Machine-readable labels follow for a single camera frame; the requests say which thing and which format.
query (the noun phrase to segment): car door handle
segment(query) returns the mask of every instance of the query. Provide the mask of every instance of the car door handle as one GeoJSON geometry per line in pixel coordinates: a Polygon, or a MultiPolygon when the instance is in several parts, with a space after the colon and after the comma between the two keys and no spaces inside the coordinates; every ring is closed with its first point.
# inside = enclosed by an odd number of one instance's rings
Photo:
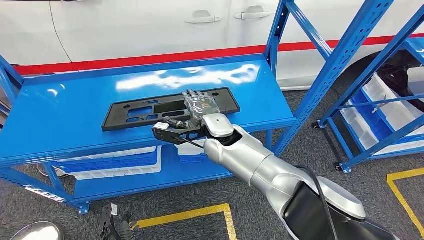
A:
{"type": "Polygon", "coordinates": [[[192,17],[184,20],[188,24],[208,24],[221,21],[222,17],[211,15],[207,10],[198,10],[193,12],[192,17]]]}
{"type": "Polygon", "coordinates": [[[271,15],[269,11],[264,11],[262,6],[250,6],[246,11],[240,11],[234,14],[234,18],[240,20],[261,19],[271,15]]]}

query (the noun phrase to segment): sticker label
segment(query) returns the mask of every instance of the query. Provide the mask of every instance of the sticker label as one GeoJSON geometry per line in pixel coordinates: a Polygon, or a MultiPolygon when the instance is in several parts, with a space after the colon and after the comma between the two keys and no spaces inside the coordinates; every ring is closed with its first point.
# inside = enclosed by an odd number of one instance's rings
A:
{"type": "Polygon", "coordinates": [[[112,203],[112,213],[113,216],[118,215],[118,205],[112,203]]]}

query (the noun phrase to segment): black license plate bracket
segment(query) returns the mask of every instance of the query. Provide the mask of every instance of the black license plate bracket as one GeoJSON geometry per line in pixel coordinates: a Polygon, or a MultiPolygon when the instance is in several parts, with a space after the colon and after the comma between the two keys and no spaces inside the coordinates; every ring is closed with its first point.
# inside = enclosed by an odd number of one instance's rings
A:
{"type": "MultiPolygon", "coordinates": [[[[228,87],[203,90],[215,98],[223,114],[240,112],[240,107],[228,87]]],[[[189,120],[190,114],[181,94],[149,97],[112,103],[104,118],[103,132],[154,125],[164,117],[189,120]]]]}

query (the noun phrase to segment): blue storage bin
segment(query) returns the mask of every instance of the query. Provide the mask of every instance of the blue storage bin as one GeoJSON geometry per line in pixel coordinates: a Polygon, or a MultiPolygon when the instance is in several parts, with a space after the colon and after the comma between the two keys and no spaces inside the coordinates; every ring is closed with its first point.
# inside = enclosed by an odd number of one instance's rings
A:
{"type": "Polygon", "coordinates": [[[206,153],[201,153],[199,155],[183,155],[179,156],[179,162],[182,164],[190,164],[190,163],[202,163],[205,161],[209,161],[206,153]]]}
{"type": "Polygon", "coordinates": [[[63,170],[65,173],[78,173],[87,171],[98,171],[98,170],[109,170],[109,169],[121,169],[131,167],[142,167],[155,165],[158,162],[158,149],[156,148],[152,152],[99,158],[99,159],[85,159],[85,160],[73,160],[63,161],[52,164],[56,168],[63,170]]]}
{"type": "MultiPolygon", "coordinates": [[[[351,98],[351,102],[353,105],[355,105],[369,103],[371,101],[364,94],[363,90],[360,89],[358,93],[351,98]]],[[[377,111],[375,111],[374,113],[373,105],[357,106],[356,109],[364,118],[364,120],[368,123],[375,137],[379,141],[385,139],[387,136],[393,133],[392,128],[388,126],[388,123],[385,119],[386,116],[381,112],[380,109],[377,109],[377,111]]]]}

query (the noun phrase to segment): yellow floor marking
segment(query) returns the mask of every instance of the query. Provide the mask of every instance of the yellow floor marking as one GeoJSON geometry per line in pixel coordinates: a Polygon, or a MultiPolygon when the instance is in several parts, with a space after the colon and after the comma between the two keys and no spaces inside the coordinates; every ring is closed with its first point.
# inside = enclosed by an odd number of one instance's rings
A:
{"type": "Polygon", "coordinates": [[[399,200],[400,204],[402,204],[403,208],[408,213],[410,219],[412,220],[413,224],[418,228],[419,233],[421,234],[421,237],[424,239],[424,227],[418,220],[415,213],[412,211],[411,207],[405,200],[404,196],[399,191],[398,187],[395,185],[395,180],[399,179],[406,179],[406,178],[412,178],[416,176],[424,175],[424,168],[418,168],[414,170],[409,171],[402,171],[392,174],[387,174],[387,183],[390,186],[391,190],[393,191],[394,195],[399,200]]]}
{"type": "Polygon", "coordinates": [[[161,224],[169,224],[177,221],[186,219],[192,219],[200,216],[206,216],[211,214],[224,213],[226,228],[228,231],[229,240],[237,240],[236,229],[234,228],[233,216],[231,215],[230,205],[224,203],[221,205],[204,207],[196,210],[184,211],[166,216],[159,216],[150,219],[140,220],[135,223],[135,226],[140,228],[147,228],[161,224]]]}

